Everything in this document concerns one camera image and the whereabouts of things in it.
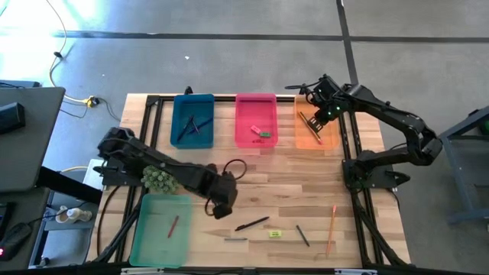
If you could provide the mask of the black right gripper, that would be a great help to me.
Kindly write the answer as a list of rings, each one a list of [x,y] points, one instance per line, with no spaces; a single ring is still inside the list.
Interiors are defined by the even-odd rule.
[[[308,90],[307,102],[318,109],[314,118],[308,120],[308,126],[317,134],[324,127],[325,122],[334,121],[343,113],[344,103],[336,98],[340,92],[340,86],[326,74]]]

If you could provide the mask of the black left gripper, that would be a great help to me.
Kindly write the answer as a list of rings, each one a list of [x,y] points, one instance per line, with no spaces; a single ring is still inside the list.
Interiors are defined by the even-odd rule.
[[[212,214],[215,219],[226,217],[232,214],[232,206],[237,198],[237,180],[231,172],[218,173],[215,164],[205,166],[203,177],[200,182],[199,196],[205,199],[211,199],[218,205],[224,204],[223,209],[219,206],[212,209]]]

